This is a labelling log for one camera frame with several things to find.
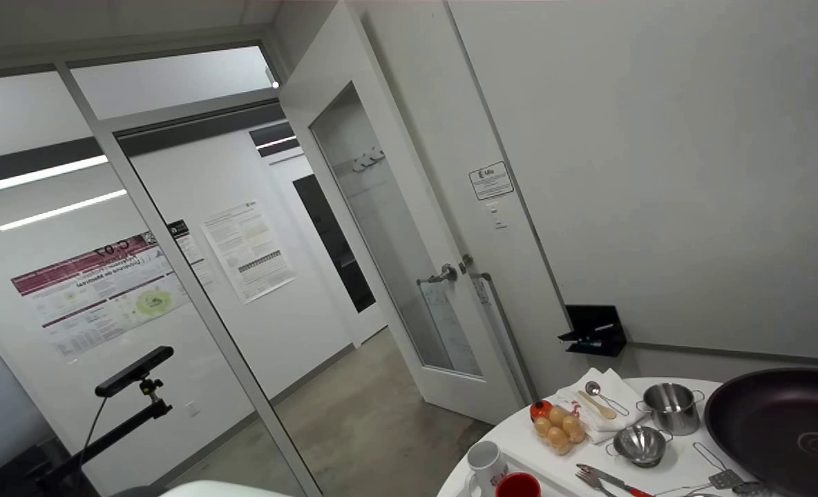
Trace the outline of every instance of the ceiling light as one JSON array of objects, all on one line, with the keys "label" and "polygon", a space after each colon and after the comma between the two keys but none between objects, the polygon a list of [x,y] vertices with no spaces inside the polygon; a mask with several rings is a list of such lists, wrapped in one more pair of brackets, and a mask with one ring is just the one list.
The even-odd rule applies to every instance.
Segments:
[{"label": "ceiling light", "polygon": [[77,203],[77,204],[66,204],[66,208],[48,211],[48,212],[38,212],[38,216],[29,216],[29,218],[11,222],[11,225],[0,225],[0,233],[11,233],[11,229],[29,227],[29,225],[58,218],[58,216],[85,211],[85,208],[94,208],[94,204],[103,204],[103,203],[114,203],[114,198],[121,198],[121,196],[127,196],[127,191],[110,191],[105,196],[94,196],[94,198],[85,198],[85,203]]},{"label": "ceiling light", "polygon": [[49,178],[60,178],[60,174],[73,174],[73,171],[81,171],[81,168],[94,168],[94,167],[103,167],[103,164],[107,164],[107,158],[96,154],[96,158],[56,167],[56,168],[42,168],[42,171],[20,174],[20,178],[7,178],[7,180],[0,180],[0,191],[29,185],[29,182],[38,182],[38,180],[49,180]]}]

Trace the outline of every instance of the frying pan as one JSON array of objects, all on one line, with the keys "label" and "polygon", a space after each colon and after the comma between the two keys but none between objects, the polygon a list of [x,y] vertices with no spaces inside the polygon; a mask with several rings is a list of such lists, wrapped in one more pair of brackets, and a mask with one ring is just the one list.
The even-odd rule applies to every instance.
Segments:
[{"label": "frying pan", "polygon": [[818,497],[818,371],[732,378],[710,394],[706,425],[769,488]]}]

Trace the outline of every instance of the floor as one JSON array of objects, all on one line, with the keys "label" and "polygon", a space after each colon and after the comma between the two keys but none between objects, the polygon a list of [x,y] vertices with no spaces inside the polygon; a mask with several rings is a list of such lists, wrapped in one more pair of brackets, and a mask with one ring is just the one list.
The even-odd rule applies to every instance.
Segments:
[{"label": "floor", "polygon": [[[273,401],[324,494],[438,494],[489,425],[427,407],[391,336],[377,335]],[[301,494],[258,419],[244,422],[167,486],[230,480]]]}]

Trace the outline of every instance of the metal bowl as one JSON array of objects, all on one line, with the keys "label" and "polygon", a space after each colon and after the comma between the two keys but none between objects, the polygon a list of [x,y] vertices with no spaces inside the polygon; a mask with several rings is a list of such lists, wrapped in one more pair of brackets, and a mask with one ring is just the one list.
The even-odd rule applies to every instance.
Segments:
[{"label": "metal bowl", "polygon": [[630,425],[613,437],[613,450],[635,466],[657,466],[666,440],[656,428]]}]

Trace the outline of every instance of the poster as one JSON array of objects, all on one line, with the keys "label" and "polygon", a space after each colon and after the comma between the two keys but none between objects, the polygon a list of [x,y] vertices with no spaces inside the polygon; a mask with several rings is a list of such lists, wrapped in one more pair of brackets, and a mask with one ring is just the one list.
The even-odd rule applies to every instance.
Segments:
[{"label": "poster", "polygon": [[206,225],[206,233],[244,301],[255,301],[295,278],[258,203],[219,212]]},{"label": "poster", "polygon": [[152,236],[136,236],[11,278],[63,356],[159,320],[189,298]]}]

